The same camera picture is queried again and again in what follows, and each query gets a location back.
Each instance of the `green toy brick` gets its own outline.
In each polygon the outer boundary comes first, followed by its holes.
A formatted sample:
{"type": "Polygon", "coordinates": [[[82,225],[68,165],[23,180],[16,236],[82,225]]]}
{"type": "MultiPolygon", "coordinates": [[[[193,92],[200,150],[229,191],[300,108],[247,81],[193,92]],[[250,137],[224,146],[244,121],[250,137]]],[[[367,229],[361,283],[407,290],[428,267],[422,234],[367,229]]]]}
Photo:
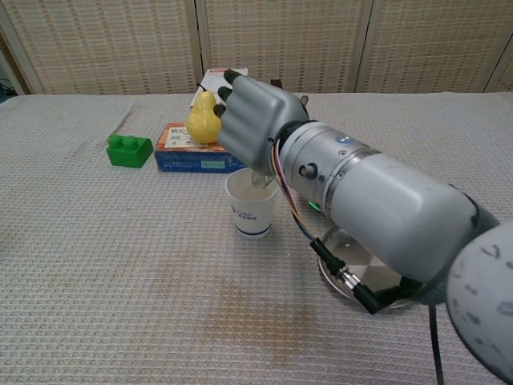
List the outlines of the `green toy brick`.
{"type": "Polygon", "coordinates": [[[153,145],[148,138],[113,134],[107,142],[107,154],[113,166],[141,168],[153,153],[153,145]]]}

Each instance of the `cardboard box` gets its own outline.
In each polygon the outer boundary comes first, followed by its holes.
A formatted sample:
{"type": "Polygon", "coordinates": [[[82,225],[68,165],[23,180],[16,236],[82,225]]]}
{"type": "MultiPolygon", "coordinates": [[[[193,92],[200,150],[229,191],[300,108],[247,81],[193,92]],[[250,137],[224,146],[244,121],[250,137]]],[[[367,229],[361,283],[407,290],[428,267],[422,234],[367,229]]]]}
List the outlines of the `cardboard box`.
{"type": "Polygon", "coordinates": [[[198,144],[184,123],[169,123],[155,147],[161,172],[234,172],[247,167],[219,144],[198,144]]]}
{"type": "MultiPolygon", "coordinates": [[[[242,75],[248,74],[248,68],[233,68],[233,70],[240,72],[242,75]]],[[[226,86],[228,88],[232,88],[232,86],[229,85],[226,80],[224,80],[223,74],[225,71],[226,68],[211,68],[207,70],[205,76],[203,77],[203,80],[201,80],[201,85],[205,87],[207,90],[212,91],[212,93],[216,97],[217,103],[224,103],[217,95],[217,90],[219,90],[219,87],[226,86]]],[[[203,90],[198,87],[198,90],[194,94],[194,98],[192,99],[191,105],[189,107],[192,107],[194,105],[194,102],[196,101],[196,96],[202,91],[203,90]]]]}

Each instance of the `robotic arm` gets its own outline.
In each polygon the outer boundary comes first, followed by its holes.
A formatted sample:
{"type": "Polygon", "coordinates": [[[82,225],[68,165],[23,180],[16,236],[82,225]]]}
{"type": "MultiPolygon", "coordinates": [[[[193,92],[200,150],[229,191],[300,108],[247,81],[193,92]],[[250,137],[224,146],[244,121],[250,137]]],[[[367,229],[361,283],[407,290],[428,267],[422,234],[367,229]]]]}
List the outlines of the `robotic arm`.
{"type": "MultiPolygon", "coordinates": [[[[232,70],[224,77],[232,89],[219,89],[226,106],[214,108],[221,118],[220,144],[265,176],[273,175],[271,151],[277,148],[288,185],[316,202],[327,217],[383,263],[417,283],[419,289],[411,299],[436,305],[448,296],[451,320],[467,347],[498,377],[513,381],[513,301],[500,304],[505,310],[503,325],[509,328],[496,330],[490,322],[493,329],[484,330],[481,318],[472,311],[485,309],[483,303],[497,298],[469,297],[472,290],[466,289],[486,273],[485,265],[472,269],[479,260],[475,245],[481,245],[482,239],[493,245],[509,240],[511,226],[504,230],[488,211],[455,187],[311,120],[301,101],[287,91],[232,70]],[[465,328],[462,322],[481,326],[465,328]],[[487,336],[475,337],[479,330],[487,336]]],[[[495,248],[490,250],[496,256],[495,248]]],[[[509,279],[500,283],[503,290],[509,288],[505,293],[511,301],[510,263],[509,279]]],[[[341,274],[341,279],[348,286],[355,285],[351,275],[341,274]]]]}

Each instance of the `paper cup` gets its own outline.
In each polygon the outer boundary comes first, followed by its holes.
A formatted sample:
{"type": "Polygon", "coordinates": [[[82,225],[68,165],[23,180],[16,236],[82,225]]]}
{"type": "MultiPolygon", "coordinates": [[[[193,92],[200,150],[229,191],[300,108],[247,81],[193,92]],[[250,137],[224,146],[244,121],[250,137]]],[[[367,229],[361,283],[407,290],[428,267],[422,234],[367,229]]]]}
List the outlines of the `paper cup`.
{"type": "Polygon", "coordinates": [[[251,168],[242,168],[230,174],[224,186],[237,231],[245,238],[258,239],[265,237],[271,227],[279,186],[274,180],[265,188],[253,187],[251,175],[251,168]]]}

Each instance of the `yellow pear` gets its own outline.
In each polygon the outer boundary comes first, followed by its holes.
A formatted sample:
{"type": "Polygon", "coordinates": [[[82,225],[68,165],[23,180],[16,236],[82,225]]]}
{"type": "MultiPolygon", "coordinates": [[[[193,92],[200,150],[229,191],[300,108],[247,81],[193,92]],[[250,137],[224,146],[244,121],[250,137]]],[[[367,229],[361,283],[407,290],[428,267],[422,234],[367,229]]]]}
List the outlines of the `yellow pear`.
{"type": "Polygon", "coordinates": [[[221,131],[221,121],[214,114],[216,98],[210,91],[202,91],[196,97],[185,127],[189,135],[198,143],[209,144],[217,142],[221,131]]]}

